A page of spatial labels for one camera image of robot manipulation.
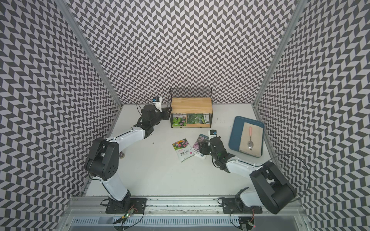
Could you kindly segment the pink flower seed bag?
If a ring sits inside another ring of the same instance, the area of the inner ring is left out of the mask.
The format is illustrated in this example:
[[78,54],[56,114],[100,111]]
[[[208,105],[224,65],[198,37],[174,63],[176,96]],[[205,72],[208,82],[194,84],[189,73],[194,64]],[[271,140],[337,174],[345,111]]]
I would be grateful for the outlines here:
[[200,134],[192,146],[192,150],[196,157],[204,160],[209,154],[209,139],[208,136]]

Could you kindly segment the mixed flower white seed bag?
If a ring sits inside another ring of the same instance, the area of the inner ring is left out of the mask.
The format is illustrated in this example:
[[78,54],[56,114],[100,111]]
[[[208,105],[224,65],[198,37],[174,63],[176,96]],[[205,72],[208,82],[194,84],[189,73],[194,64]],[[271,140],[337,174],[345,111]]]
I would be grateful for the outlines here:
[[191,145],[187,139],[181,139],[172,144],[174,150],[176,151],[178,158],[181,162],[186,161],[187,159],[195,155]]

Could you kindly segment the black wire two-tier shelf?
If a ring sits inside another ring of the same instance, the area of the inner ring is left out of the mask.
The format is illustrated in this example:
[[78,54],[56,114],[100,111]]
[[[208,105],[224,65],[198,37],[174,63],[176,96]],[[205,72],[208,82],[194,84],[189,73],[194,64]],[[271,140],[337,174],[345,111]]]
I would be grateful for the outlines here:
[[211,128],[214,115],[213,90],[207,87],[184,87],[170,89],[170,107],[173,114],[209,114],[210,124],[188,124],[182,128]]

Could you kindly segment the green leaf seed bag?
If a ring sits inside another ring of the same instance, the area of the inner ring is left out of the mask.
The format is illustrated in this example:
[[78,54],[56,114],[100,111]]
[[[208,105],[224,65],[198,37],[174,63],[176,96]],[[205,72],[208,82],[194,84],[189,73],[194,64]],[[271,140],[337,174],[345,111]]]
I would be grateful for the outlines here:
[[187,114],[188,124],[210,124],[209,114]]

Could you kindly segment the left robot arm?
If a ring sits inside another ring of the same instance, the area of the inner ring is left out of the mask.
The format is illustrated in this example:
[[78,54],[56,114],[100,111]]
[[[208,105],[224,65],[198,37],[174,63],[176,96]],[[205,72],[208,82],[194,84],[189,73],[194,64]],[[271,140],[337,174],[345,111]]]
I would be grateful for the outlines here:
[[93,141],[84,168],[92,180],[98,180],[115,202],[124,202],[129,190],[123,185],[119,175],[119,154],[130,145],[144,140],[163,120],[169,120],[171,107],[163,108],[161,103],[153,103],[142,108],[137,123],[127,132],[116,137],[97,138]]

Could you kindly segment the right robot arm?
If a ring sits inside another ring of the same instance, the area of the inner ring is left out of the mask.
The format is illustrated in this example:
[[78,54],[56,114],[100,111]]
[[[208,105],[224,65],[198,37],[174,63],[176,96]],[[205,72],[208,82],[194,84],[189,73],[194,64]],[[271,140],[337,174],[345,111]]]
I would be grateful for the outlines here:
[[271,161],[253,164],[237,158],[224,148],[220,137],[201,142],[200,153],[210,155],[214,165],[226,173],[234,173],[251,180],[253,187],[241,189],[232,205],[246,213],[255,207],[264,207],[272,214],[279,213],[296,196],[297,190]]

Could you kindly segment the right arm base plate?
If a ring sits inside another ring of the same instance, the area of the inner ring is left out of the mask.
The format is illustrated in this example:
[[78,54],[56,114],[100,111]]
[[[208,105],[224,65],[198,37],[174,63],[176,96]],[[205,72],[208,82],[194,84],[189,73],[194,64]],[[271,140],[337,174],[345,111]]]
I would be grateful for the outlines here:
[[262,214],[262,208],[257,206],[247,207],[240,199],[231,197],[220,197],[217,202],[223,209],[224,214]]

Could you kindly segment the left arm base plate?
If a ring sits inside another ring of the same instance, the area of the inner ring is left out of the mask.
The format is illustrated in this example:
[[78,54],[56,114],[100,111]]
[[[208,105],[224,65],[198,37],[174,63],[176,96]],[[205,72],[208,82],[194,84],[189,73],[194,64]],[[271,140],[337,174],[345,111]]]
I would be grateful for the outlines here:
[[143,214],[146,207],[146,198],[129,198],[124,199],[123,202],[118,202],[112,198],[108,198],[106,206],[106,214],[126,214],[129,209],[134,208],[134,214]]

